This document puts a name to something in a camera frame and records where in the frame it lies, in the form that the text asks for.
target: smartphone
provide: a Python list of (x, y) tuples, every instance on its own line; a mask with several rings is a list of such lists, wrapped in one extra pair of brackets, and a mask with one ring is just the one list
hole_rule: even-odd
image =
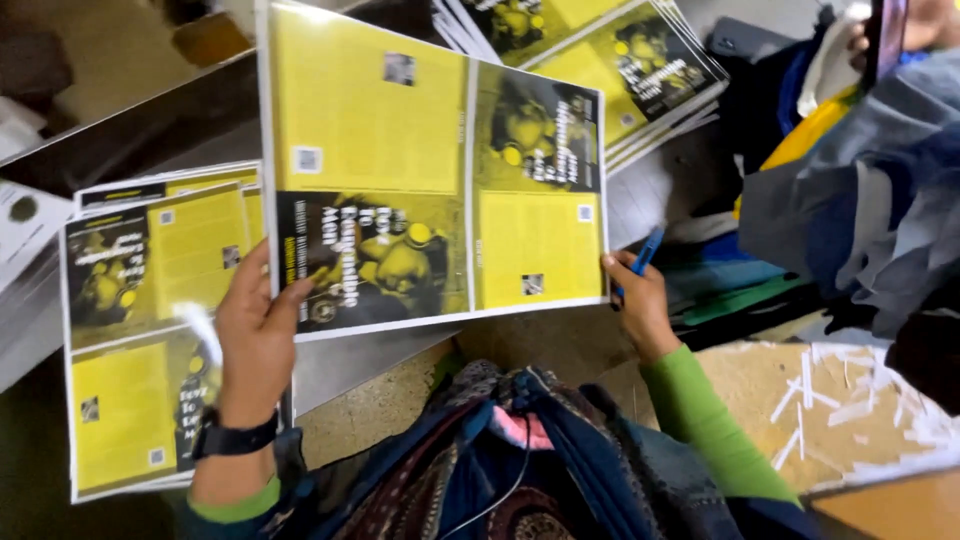
[(903, 31), (906, 28), (908, 0), (873, 0), (873, 11), (867, 20), (865, 33), (870, 41), (867, 49), (867, 67), (861, 85), (872, 88), (876, 81), (890, 73), (900, 63), (903, 52)]

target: green sleeve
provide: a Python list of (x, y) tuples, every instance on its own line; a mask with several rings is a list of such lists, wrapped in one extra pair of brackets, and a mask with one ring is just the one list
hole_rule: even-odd
[(660, 429), (692, 446), (726, 497), (762, 497), (794, 503), (797, 495), (736, 424), (700, 362), (683, 345), (640, 368)]
[(236, 523), (255, 518), (269, 510), (280, 500), (280, 480), (270, 478), (263, 489), (242, 501), (232, 504), (203, 504), (187, 498), (190, 508), (197, 515), (214, 523)]

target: wristwatch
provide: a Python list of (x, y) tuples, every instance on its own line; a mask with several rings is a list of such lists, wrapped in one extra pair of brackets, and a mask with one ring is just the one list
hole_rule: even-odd
[(274, 442), (278, 422), (279, 413), (274, 411), (270, 420), (255, 428), (224, 428), (220, 425), (220, 411), (212, 406), (206, 407), (190, 455), (194, 461), (199, 461), (209, 455), (252, 454)]

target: hand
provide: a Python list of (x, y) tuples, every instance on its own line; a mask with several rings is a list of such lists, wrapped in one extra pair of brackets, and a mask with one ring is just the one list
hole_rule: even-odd
[(620, 308), (620, 321), (634, 342), (640, 362), (650, 365), (680, 349), (683, 343), (670, 328), (663, 274), (649, 264), (643, 276), (634, 274), (630, 265), (635, 259), (630, 252), (618, 251), (604, 255), (601, 261), (611, 279), (623, 287), (623, 298), (612, 293), (611, 302)]
[[(929, 47), (954, 46), (954, 35), (960, 35), (957, 27), (953, 0), (910, 0), (903, 28), (903, 50), (913, 53)], [(862, 72), (867, 67), (869, 47), (866, 24), (854, 25), (847, 49), (853, 53), (850, 64), (857, 71)]]
[(224, 351), (220, 416), (228, 428), (270, 420), (293, 376), (297, 314), (313, 283), (308, 278), (291, 283), (271, 301), (270, 277), (263, 272), (269, 260), (270, 246), (263, 240), (240, 262), (217, 307), (215, 326)]

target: pink fabric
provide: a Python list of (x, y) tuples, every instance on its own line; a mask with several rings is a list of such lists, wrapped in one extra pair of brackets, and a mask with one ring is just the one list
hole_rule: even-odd
[(553, 450), (553, 443), (546, 435), (543, 424), (532, 412), (527, 413), (527, 420), (524, 421), (523, 418), (507, 414), (503, 407), (494, 405), (489, 428), (508, 443), (526, 448), (527, 422), (530, 422), (530, 450)]

